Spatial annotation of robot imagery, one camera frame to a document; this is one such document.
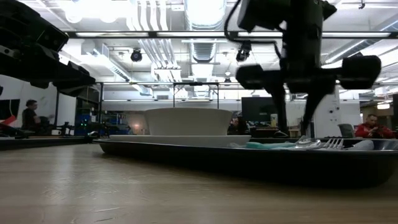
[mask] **white plate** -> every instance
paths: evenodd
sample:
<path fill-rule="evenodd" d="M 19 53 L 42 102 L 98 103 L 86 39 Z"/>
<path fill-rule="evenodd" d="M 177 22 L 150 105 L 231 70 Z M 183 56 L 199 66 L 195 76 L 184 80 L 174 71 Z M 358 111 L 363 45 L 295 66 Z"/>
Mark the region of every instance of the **white plate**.
<path fill-rule="evenodd" d="M 179 146 L 228 147 L 235 143 L 245 145 L 251 136 L 145 136 L 111 135 L 112 141 L 173 144 Z"/>

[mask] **black tray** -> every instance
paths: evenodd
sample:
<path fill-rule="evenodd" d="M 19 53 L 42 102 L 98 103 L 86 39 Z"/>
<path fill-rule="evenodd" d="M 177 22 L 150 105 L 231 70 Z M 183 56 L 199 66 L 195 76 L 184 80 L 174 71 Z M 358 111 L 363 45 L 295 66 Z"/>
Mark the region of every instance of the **black tray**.
<path fill-rule="evenodd" d="M 387 150 L 288 151 L 174 146 L 107 139 L 93 142 L 99 143 L 108 154 L 272 182 L 320 187 L 381 185 L 394 173 L 398 160 L 398 151 Z"/>

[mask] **cable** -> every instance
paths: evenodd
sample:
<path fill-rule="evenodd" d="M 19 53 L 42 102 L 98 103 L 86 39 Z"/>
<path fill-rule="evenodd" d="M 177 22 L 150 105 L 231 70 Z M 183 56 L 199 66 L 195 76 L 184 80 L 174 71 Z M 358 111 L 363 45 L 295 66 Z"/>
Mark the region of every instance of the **cable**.
<path fill-rule="evenodd" d="M 232 18 L 232 15 L 235 13 L 235 11 L 238 8 L 238 6 L 241 3 L 241 1 L 242 0 L 237 0 L 236 1 L 235 5 L 232 7 L 231 12 L 229 12 L 229 14 L 228 14 L 228 16 L 227 16 L 227 18 L 225 20 L 225 23 L 224 23 L 224 36 L 225 36 L 225 38 L 227 40 L 231 41 L 231 42 L 235 42 L 235 43 L 239 43 L 239 44 L 243 44 L 243 43 L 245 43 L 247 41 L 249 41 L 250 44 L 272 44 L 272 45 L 274 45 L 274 49 L 275 49 L 276 55 L 279 58 L 282 58 L 282 55 L 280 54 L 279 49 L 278 49 L 277 42 L 274 41 L 274 40 L 273 41 L 236 40 L 236 39 L 234 39 L 234 38 L 232 38 L 230 36 L 230 34 L 228 32 L 228 25 L 229 25 L 229 22 L 230 22 L 230 20 Z M 281 32 L 284 32 L 284 30 L 282 28 L 280 28 L 280 27 L 277 27 L 277 30 L 281 31 Z"/>

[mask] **fork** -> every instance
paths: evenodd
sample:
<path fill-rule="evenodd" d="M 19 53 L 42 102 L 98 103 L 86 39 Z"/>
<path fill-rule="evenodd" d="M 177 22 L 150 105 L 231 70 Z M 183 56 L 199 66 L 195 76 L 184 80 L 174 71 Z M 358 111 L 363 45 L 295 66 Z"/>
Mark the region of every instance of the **fork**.
<path fill-rule="evenodd" d="M 323 145 L 323 148 L 325 148 L 325 149 L 343 149 L 344 148 L 343 142 L 344 142 L 344 139 L 331 138 Z"/>

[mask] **ceiling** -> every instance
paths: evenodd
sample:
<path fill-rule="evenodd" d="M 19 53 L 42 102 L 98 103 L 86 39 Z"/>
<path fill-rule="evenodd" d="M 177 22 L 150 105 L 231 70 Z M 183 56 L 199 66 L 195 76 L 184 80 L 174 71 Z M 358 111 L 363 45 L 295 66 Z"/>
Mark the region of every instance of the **ceiling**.
<path fill-rule="evenodd" d="M 96 2 L 102 2 L 106 0 L 95 0 Z M 150 22 L 150 2 L 151 1 L 139 1 L 139 12 L 136 14 L 142 14 L 142 7 L 147 3 L 147 22 Z M 165 1 L 166 9 L 166 22 L 169 30 L 180 31 L 189 30 L 187 23 L 185 22 L 185 12 L 183 0 L 160 0 Z M 157 18 L 158 26 L 159 23 L 159 7 L 160 1 L 157 3 Z M 126 25 L 126 16 L 131 16 L 134 11 L 131 10 L 131 5 L 128 0 L 118 1 L 106 1 L 109 8 L 109 13 L 118 16 L 118 18 L 112 23 L 105 23 L 99 17 L 95 15 L 87 15 L 80 22 L 71 23 L 66 18 L 65 9 L 66 6 L 74 4 L 72 0 L 59 0 L 59 1 L 48 1 L 48 0 L 21 0 L 35 9 L 41 14 L 41 16 L 51 22 L 64 31 L 129 31 Z M 206 17 L 206 10 L 211 7 L 213 1 L 203 0 L 203 4 L 207 7 L 203 9 L 197 9 L 203 16 Z M 226 13 L 224 15 L 224 21 L 226 16 L 229 14 L 235 0 L 228 0 Z M 329 19 L 324 22 L 324 31 L 380 31 L 386 24 L 391 21 L 398 21 L 398 0 L 365 0 L 366 7 L 364 9 L 358 9 L 361 1 L 351 0 L 332 0 L 329 1 L 338 8 L 338 12 L 332 15 Z M 232 17 L 229 29 L 239 30 L 236 25 L 237 13 Z M 69 58 L 75 63 L 79 63 L 83 67 L 89 70 L 91 75 L 100 82 L 115 82 L 120 81 L 119 77 L 115 77 L 114 73 L 109 70 L 104 63 L 96 62 L 92 60 L 90 55 L 81 54 L 81 44 L 84 40 L 72 39 L 64 47 L 62 55 Z M 96 45 L 105 44 L 109 47 L 110 59 L 136 81 L 141 82 L 155 82 L 154 76 L 151 75 L 152 62 L 145 53 L 141 50 L 143 59 L 140 62 L 132 62 L 130 55 L 133 49 L 140 48 L 140 43 L 137 39 L 96 39 L 94 40 Z M 327 57 L 333 54 L 337 50 L 341 50 L 342 47 L 349 45 L 350 43 L 356 43 L 358 40 L 342 40 L 342 39 L 325 39 L 322 42 L 322 56 Z M 277 40 L 278 46 L 281 46 L 281 41 Z M 172 39 L 171 40 L 173 52 L 178 66 L 181 68 L 180 76 L 182 78 L 192 77 L 192 63 L 195 62 L 190 54 L 190 44 L 187 39 Z M 364 50 L 361 51 L 364 55 L 383 55 L 388 53 L 388 62 L 383 61 L 383 64 L 391 64 L 391 60 L 398 62 L 398 50 L 394 49 L 398 46 L 397 39 L 382 40 L 379 41 Z M 233 76 L 238 63 L 235 61 L 236 52 L 239 46 L 232 44 L 231 42 L 221 41 L 216 45 L 215 59 L 212 61 L 212 72 L 210 76 L 223 78 L 226 76 L 226 72 L 230 72 L 230 76 Z M 278 69 L 279 61 L 274 53 L 273 46 L 270 45 L 254 45 L 250 57 L 244 63 L 260 63 L 264 69 Z M 392 65 L 388 69 L 384 69 L 380 77 L 387 78 L 398 78 L 398 65 Z"/>

